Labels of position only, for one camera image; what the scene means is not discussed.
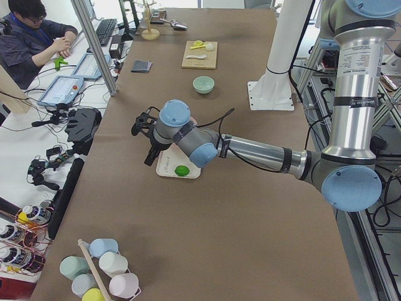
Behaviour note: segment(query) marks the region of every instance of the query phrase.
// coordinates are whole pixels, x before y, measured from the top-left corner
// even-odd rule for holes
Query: man
[[[27,89],[53,55],[70,55],[78,31],[46,20],[40,0],[8,0],[8,6],[10,13],[4,18],[13,32],[0,36],[0,64],[21,89]]]

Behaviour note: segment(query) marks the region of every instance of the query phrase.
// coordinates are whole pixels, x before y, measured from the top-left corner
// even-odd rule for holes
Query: white pillar
[[[258,82],[248,82],[251,110],[294,110],[287,71],[311,3],[312,0],[285,0],[278,18],[266,72]]]

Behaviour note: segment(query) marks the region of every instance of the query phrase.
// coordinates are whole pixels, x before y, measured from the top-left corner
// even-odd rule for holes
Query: spoon
[[[185,58],[196,58],[198,60],[203,60],[207,58],[207,55],[187,55]]]
[[[180,22],[180,21],[178,21],[178,20],[171,20],[171,21],[169,21],[169,20],[163,19],[163,18],[160,18],[160,20],[162,20],[162,21],[164,21],[164,22],[167,22],[167,23],[170,23],[170,26],[171,26],[174,30],[187,30],[187,29],[188,29],[188,26],[187,26],[185,23]]]

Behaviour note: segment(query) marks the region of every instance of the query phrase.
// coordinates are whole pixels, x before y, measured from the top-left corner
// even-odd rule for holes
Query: green object
[[[56,71],[60,71],[60,65],[68,65],[68,62],[64,60],[62,56],[59,56],[57,59],[55,59],[55,69]]]
[[[192,82],[196,92],[207,94],[214,88],[214,80],[211,77],[197,77]]]
[[[174,172],[179,177],[185,177],[188,176],[189,174],[189,168],[186,167],[185,165],[180,165],[175,168]]]

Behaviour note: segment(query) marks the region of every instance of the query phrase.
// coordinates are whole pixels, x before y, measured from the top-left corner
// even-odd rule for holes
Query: white spoon
[[[198,60],[203,60],[207,58],[207,55],[187,55],[185,58],[196,58]]]

